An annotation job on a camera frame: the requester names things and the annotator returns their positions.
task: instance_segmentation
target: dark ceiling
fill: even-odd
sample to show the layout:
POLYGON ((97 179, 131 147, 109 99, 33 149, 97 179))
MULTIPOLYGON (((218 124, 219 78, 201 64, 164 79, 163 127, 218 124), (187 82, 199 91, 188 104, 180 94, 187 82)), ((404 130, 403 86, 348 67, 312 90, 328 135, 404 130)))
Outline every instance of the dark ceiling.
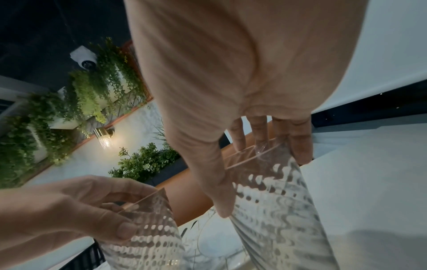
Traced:
POLYGON ((123 0, 0 0, 0 75, 57 91, 78 68, 70 52, 108 36, 130 39, 123 0))

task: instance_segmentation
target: clear glass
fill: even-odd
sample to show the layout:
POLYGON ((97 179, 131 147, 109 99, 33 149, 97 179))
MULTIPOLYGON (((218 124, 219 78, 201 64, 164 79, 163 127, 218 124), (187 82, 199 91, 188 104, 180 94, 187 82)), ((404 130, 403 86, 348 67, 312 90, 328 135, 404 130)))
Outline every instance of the clear glass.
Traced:
POLYGON ((112 270, 191 269, 164 189, 119 214, 132 220, 139 229, 121 245, 100 242, 112 270))
POLYGON ((301 171, 284 144, 225 159, 236 191, 230 217, 259 270, 339 270, 301 171))

